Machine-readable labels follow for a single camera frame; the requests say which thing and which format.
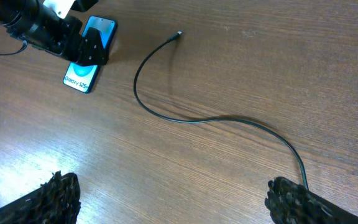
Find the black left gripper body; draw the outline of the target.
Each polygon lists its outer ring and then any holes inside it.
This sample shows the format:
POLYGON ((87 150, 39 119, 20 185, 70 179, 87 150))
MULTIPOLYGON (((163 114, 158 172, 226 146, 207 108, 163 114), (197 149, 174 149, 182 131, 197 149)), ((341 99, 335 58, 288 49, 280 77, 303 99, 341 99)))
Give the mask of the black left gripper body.
POLYGON ((80 57, 83 23, 73 16, 64 19, 42 4, 26 4, 15 18, 6 24, 7 32, 15 39, 25 40, 68 61, 80 57))

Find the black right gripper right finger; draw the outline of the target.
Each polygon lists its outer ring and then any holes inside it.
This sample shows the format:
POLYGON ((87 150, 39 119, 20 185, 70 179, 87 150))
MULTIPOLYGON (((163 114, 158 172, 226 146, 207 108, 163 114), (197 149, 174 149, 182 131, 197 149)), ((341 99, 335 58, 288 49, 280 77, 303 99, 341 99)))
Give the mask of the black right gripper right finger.
POLYGON ((358 224, 358 216, 284 177, 268 187, 265 206, 275 224, 358 224))

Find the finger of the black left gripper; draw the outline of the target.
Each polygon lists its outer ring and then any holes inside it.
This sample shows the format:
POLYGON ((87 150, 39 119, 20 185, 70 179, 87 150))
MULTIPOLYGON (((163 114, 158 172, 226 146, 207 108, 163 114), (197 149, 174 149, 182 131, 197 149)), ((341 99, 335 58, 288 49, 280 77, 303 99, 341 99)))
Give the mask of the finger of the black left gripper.
POLYGON ((80 66, 105 65, 107 50, 103 47, 100 31, 90 27, 82 38, 76 64, 80 66))

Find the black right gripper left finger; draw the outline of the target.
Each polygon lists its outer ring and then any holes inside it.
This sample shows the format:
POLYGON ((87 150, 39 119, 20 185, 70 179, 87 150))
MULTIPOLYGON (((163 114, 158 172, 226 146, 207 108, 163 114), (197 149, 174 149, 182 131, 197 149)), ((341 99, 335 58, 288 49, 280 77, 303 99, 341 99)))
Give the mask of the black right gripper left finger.
POLYGON ((60 171, 37 190, 0 208, 0 224, 76 223, 80 184, 75 173, 60 171))

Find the blue Galaxy smartphone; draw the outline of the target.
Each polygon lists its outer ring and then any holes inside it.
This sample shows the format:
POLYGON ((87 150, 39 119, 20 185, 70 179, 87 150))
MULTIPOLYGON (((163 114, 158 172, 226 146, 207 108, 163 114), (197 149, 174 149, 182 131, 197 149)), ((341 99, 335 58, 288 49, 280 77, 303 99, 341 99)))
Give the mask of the blue Galaxy smartphone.
MULTIPOLYGON (((83 37, 90 27, 100 31, 103 47, 107 50, 109 60, 110 46, 117 29, 117 23, 103 17, 91 16, 82 33, 83 37)), ((90 93, 102 66, 104 65, 80 66, 72 62, 68 66, 63 83, 82 93, 90 93)))

